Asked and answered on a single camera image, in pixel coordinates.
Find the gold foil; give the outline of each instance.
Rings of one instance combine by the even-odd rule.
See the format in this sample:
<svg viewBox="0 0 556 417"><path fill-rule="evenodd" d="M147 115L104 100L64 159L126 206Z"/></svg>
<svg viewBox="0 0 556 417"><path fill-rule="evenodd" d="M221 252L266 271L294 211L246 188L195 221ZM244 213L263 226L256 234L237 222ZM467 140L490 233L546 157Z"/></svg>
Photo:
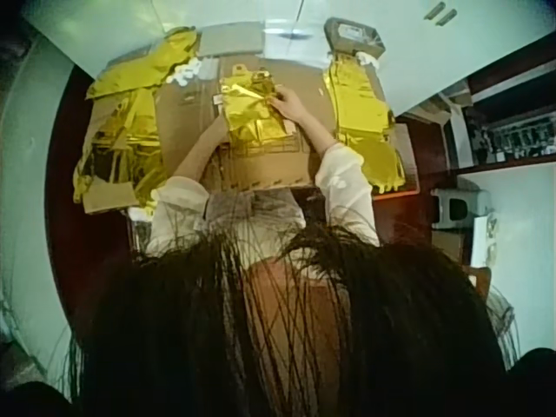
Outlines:
<svg viewBox="0 0 556 417"><path fill-rule="evenodd" d="M348 146L363 156L361 171L380 194L397 190L406 183L406 175L396 149L381 135L349 137Z"/></svg>
<svg viewBox="0 0 556 417"><path fill-rule="evenodd" d="M336 56L324 81L340 130L383 133L391 127L388 106L376 98L367 73L355 58Z"/></svg>
<svg viewBox="0 0 556 417"><path fill-rule="evenodd" d="M363 156L363 175L382 194L406 182L400 156L387 142L388 106L376 97L366 71L352 56L338 54L324 74L338 123L338 140Z"/></svg>
<svg viewBox="0 0 556 417"><path fill-rule="evenodd" d="M236 65L233 75L220 81L232 141L267 142L288 136L280 114L267 102L275 95L268 71L251 72Z"/></svg>
<svg viewBox="0 0 556 417"><path fill-rule="evenodd" d="M74 171L74 201L80 202L92 179L132 182L142 207L151 190L166 181L156 128L154 89L124 93L112 116L98 130Z"/></svg>
<svg viewBox="0 0 556 417"><path fill-rule="evenodd" d="M114 65L105 70L87 91L87 98L98 98L132 89L160 85L173 67L195 56L197 33L179 30L146 56Z"/></svg>

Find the hand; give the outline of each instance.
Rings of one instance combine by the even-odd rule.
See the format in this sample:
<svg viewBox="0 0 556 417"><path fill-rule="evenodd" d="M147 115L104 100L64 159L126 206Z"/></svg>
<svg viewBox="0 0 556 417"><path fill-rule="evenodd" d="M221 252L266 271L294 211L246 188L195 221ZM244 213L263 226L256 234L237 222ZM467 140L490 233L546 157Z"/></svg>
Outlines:
<svg viewBox="0 0 556 417"><path fill-rule="evenodd" d="M295 91L277 85L276 92L279 98L271 97L268 100L270 105L292 122L301 123L307 117L308 112Z"/></svg>

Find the white shirt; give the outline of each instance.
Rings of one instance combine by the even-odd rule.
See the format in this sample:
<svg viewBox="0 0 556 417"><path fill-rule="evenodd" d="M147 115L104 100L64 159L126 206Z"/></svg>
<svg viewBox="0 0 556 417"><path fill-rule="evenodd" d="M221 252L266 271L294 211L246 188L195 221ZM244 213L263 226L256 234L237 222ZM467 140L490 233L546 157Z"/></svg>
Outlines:
<svg viewBox="0 0 556 417"><path fill-rule="evenodd" d="M327 220L379 244L372 187L361 173L363 158L335 144L322 157L315 183L326 199ZM158 201L147 251L161 254L199 233L229 228L236 233L245 266L277 256L305 219L289 189L210 195L192 179L173 176L153 192Z"/></svg>

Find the person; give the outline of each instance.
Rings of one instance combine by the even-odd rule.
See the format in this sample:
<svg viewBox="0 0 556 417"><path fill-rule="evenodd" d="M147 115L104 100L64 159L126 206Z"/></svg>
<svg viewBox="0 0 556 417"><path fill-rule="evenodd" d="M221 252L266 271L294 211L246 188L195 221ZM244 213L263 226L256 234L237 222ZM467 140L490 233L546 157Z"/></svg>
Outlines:
<svg viewBox="0 0 556 417"><path fill-rule="evenodd" d="M380 242L361 157L277 91L270 104L321 156L326 224L306 224L287 190L209 195L217 119L155 192L148 253L106 276L71 345L80 414L493 411L506 370L467 275L435 249Z"/></svg>

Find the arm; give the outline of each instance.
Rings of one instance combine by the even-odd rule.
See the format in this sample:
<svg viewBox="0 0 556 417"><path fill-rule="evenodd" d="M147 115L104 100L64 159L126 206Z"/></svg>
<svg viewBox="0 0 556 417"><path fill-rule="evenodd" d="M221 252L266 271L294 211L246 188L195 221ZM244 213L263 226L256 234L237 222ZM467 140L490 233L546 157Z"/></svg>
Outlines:
<svg viewBox="0 0 556 417"><path fill-rule="evenodd" d="M179 246L181 240L195 238L203 230L203 214L209 193L199 183L210 157L226 138L223 116L216 118L185 156L166 183L153 191L157 201L147 252L161 254Z"/></svg>
<svg viewBox="0 0 556 417"><path fill-rule="evenodd" d="M305 109L300 98L292 89L276 86L276 91L281 99L271 98L270 104L280 111L284 117L292 122L296 122L307 135L317 154L323 157L326 151L332 148L338 141Z"/></svg>
<svg viewBox="0 0 556 417"><path fill-rule="evenodd" d="M321 156L314 182L326 198L327 219L378 245L374 228L372 187L361 172L363 158L340 142L303 106L291 89L277 87L281 98L270 99L287 119L299 124Z"/></svg>
<svg viewBox="0 0 556 417"><path fill-rule="evenodd" d="M226 140L228 126L224 116L218 116L215 121L202 132L199 140L185 156L182 163L177 167L172 176L183 176L198 182L201 180L202 172L215 149Z"/></svg>

